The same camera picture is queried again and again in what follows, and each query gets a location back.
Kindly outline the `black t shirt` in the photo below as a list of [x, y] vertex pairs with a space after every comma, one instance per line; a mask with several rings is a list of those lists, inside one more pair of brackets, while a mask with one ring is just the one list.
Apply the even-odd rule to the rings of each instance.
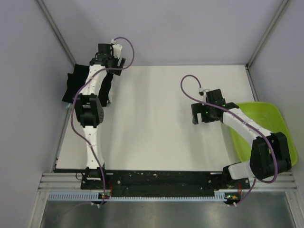
[[[67, 74], [67, 89], [62, 98], [63, 102], [72, 103], [76, 92], [82, 87], [89, 74], [89, 66], [75, 64], [73, 73]], [[114, 75], [107, 73], [106, 77], [103, 79], [100, 90], [99, 90], [99, 100], [102, 107], [106, 107], [107, 99], [112, 91], [112, 80]]]

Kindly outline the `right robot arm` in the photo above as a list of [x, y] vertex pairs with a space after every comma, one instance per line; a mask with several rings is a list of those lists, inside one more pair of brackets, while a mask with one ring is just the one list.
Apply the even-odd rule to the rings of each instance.
[[250, 158], [223, 168], [222, 183], [233, 188], [239, 179], [256, 177], [264, 180], [287, 172], [292, 167], [287, 137], [282, 132], [274, 133], [248, 117], [240, 107], [227, 103], [221, 90], [199, 88], [201, 103], [191, 105], [192, 122], [198, 124], [198, 115], [204, 123], [220, 121], [236, 131], [251, 147]]

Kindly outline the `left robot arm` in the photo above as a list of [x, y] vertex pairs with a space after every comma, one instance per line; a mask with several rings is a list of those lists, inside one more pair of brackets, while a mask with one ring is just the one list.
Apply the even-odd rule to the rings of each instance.
[[98, 45], [98, 52], [91, 59], [88, 76], [76, 92], [71, 115], [73, 131], [86, 143], [86, 169], [96, 171], [91, 182], [97, 188], [107, 185], [108, 177], [103, 174], [104, 159], [99, 152], [98, 131], [104, 120], [104, 108], [110, 102], [109, 94], [113, 77], [120, 76], [125, 65], [121, 57], [123, 46], [116, 42]]

